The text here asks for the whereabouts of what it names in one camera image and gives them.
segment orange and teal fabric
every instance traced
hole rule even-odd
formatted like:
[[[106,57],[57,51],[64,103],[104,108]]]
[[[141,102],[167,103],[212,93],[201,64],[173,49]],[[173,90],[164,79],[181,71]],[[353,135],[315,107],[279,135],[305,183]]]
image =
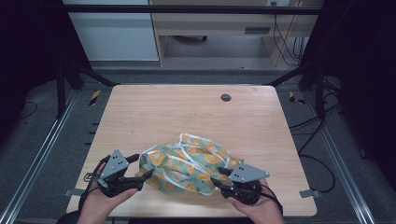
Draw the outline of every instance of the orange and teal fabric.
[[[154,146],[142,153],[139,161],[141,176],[154,169],[146,181],[164,193],[194,192],[211,195],[215,191],[210,177],[232,185],[228,176],[219,174],[218,167],[234,169],[243,159],[210,139],[182,133],[180,137],[163,146]]]

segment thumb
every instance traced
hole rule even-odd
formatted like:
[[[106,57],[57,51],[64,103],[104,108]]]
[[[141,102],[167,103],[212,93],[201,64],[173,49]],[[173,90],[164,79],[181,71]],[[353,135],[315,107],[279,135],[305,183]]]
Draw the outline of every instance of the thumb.
[[[127,201],[130,199],[134,194],[137,193],[137,189],[127,189],[123,193],[111,198],[113,200],[113,203],[118,206],[119,204]]]

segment wooden table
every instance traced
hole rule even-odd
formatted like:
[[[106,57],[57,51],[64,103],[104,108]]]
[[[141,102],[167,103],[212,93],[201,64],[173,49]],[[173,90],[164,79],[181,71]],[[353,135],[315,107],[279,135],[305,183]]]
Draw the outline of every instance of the wooden table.
[[[231,95],[229,102],[220,96]],[[284,206],[285,216],[313,216],[312,198],[303,167],[276,90],[248,85],[120,85],[106,110],[82,168],[77,189],[85,189],[83,176],[99,160],[119,149],[128,157],[154,145],[163,145],[191,133],[223,145],[245,163],[268,171],[270,188]],[[138,162],[126,176],[134,176]],[[67,212],[78,209],[72,196]],[[221,194],[212,196],[179,193],[166,195],[145,185],[132,199],[117,207],[112,217],[243,217]]]

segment gray carpet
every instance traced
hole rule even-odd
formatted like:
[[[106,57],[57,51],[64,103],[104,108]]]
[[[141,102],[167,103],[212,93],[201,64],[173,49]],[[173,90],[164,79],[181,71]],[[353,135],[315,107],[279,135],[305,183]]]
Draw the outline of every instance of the gray carpet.
[[[174,39],[171,43],[176,44],[177,41],[182,40]],[[228,52],[228,55],[234,54],[235,58],[239,58],[240,55],[249,55],[246,52],[239,52],[242,50],[237,49],[239,48],[235,47],[234,51]],[[167,57],[173,60],[172,63],[177,60],[179,60],[178,63],[181,63],[187,60],[183,58],[183,55],[186,54],[189,54],[188,50],[180,49],[177,52],[168,52]],[[262,57],[262,53],[258,52],[249,57],[254,60]],[[241,62],[240,64],[242,66],[249,64],[251,62],[249,57],[246,58],[245,63]],[[228,64],[229,69],[218,69],[211,66],[202,67],[198,64],[190,71],[188,69],[173,69],[173,66],[168,64],[161,68],[142,70],[98,69],[97,72],[121,83],[256,85],[268,83],[286,73],[285,70],[281,69],[268,69],[267,71],[241,69],[239,64],[236,68]],[[46,223],[46,221],[49,221],[49,223],[52,221],[53,223],[54,220],[65,213],[69,199],[62,194],[65,189],[71,189],[75,186],[79,171],[90,148],[89,144],[94,137],[92,132],[95,132],[97,123],[100,122],[111,92],[111,88],[97,83],[90,77],[83,76],[83,79],[86,84],[81,91],[77,91],[76,104],[56,140],[40,176],[22,206],[16,223]],[[314,117],[308,105],[300,105],[289,100],[289,91],[293,91],[297,99],[304,99],[305,95],[313,95],[311,91],[306,94],[299,92],[296,86],[298,80],[299,77],[295,77],[276,88],[289,126]],[[100,90],[101,94],[96,104],[91,106],[89,101],[96,90]],[[25,172],[34,160],[35,154],[54,122],[57,108],[55,82],[51,81],[32,90],[29,93],[28,101],[34,102],[37,105],[37,110],[31,116],[16,123],[13,132],[0,148],[0,187],[3,190],[0,197],[0,206],[2,210],[21,183]],[[337,100],[332,95],[329,96],[326,106],[329,107],[336,103]],[[29,115],[34,110],[35,106],[27,103],[21,116]],[[382,176],[375,162],[361,158],[358,144],[342,113],[332,112],[326,117],[325,125],[353,174],[376,223],[396,223],[396,214],[394,213],[396,211],[396,193]],[[313,123],[301,130],[292,132],[297,149],[301,148],[310,136],[306,133],[312,133],[317,126],[317,123]],[[325,162],[335,172],[320,134],[317,134],[306,146],[304,154],[314,156]],[[323,166],[307,158],[301,158],[301,160],[311,188],[326,189],[332,184],[331,176]],[[360,223],[338,174],[335,173],[335,176],[334,189],[315,199],[318,207],[318,213],[315,216],[306,218],[287,217],[286,222]]]

